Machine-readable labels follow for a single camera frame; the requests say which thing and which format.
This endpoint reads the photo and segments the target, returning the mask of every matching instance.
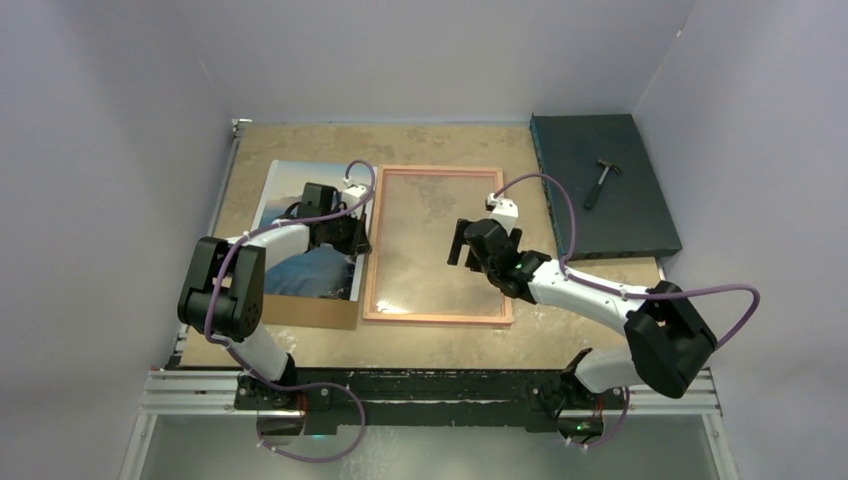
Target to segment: table surface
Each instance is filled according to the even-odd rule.
[[[500,167],[505,181],[538,171],[526,125],[252,124],[233,165],[215,236],[240,235],[250,228],[272,160],[346,164],[355,158],[377,166]],[[526,180],[508,195],[520,209],[522,248],[555,255],[541,182]],[[592,260],[572,266],[622,283],[654,285],[659,280],[652,258]],[[562,309],[514,301],[513,313],[515,322],[508,329],[367,324],[361,315],[354,331],[274,325],[268,329],[299,366],[313,367],[562,368],[583,348],[624,343],[606,327]],[[226,352],[193,330],[181,364],[234,365]]]

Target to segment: hammer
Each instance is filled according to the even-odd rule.
[[[599,158],[597,163],[604,167],[604,173],[601,174],[601,178],[598,179],[598,183],[592,186],[592,191],[589,192],[589,196],[587,196],[586,201],[583,202],[583,208],[586,210],[591,210],[595,207],[595,203],[598,202],[598,197],[601,195],[601,186],[604,184],[604,179],[607,178],[607,173],[612,170],[621,175],[621,169],[612,162],[606,162]]]

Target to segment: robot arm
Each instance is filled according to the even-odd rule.
[[[518,208],[506,198],[489,195],[489,217],[457,221],[448,264],[469,246],[465,266],[482,272],[504,295],[578,313],[623,335],[627,345],[580,352],[563,372],[573,390],[586,396],[618,386],[647,384],[660,394],[680,398],[715,351],[717,341],[686,300],[635,300],[626,294],[679,292],[661,281],[653,288],[610,282],[533,250],[518,251],[521,231],[514,228]],[[589,285],[621,292],[611,295]]]
[[[307,183],[301,200],[286,212],[289,219],[325,216],[341,207],[354,205],[368,190],[361,185],[339,192],[334,187]],[[350,215],[317,223],[289,224],[250,238],[237,251],[227,271],[229,284],[222,282],[215,303],[212,336],[226,340],[245,363],[259,375],[282,385],[296,383],[294,359],[274,343],[260,322],[265,271],[283,260],[330,244],[345,255],[371,251],[365,234],[364,209]],[[197,242],[186,281],[180,295],[177,316],[180,321],[203,333],[214,282],[227,251],[241,237],[205,237]]]

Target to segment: wooden picture frame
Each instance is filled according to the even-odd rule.
[[[448,177],[475,177],[475,178],[491,178],[492,190],[500,189],[504,185],[503,171],[500,168],[488,167],[442,167],[442,166],[419,166],[419,165],[381,165],[377,175],[377,190],[374,199],[374,208],[371,219],[371,245],[372,253],[368,257],[368,267],[365,277],[365,292],[363,295],[364,306],[362,309],[362,318],[366,321],[385,321],[385,322],[403,322],[403,323],[426,323],[426,324],[459,324],[459,325],[489,325],[508,327],[512,325],[512,299],[501,295],[501,311],[500,315],[462,315],[462,314],[430,314],[430,313],[386,313],[377,310],[377,280],[378,280],[378,265],[380,262],[380,241],[383,235],[381,219],[384,212],[386,202],[386,178],[392,176],[448,176]],[[485,197],[479,199],[480,218],[485,217],[483,202]],[[445,218],[445,222],[450,222],[451,228],[457,219]],[[462,263],[457,267],[464,268]]]

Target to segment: dark gray box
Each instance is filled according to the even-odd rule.
[[[577,221],[575,260],[663,257],[683,247],[633,116],[537,117],[530,120],[539,169],[568,191]],[[598,159],[621,168],[610,172],[592,210],[583,202],[603,169]],[[569,240],[568,207],[545,185],[560,255]]]

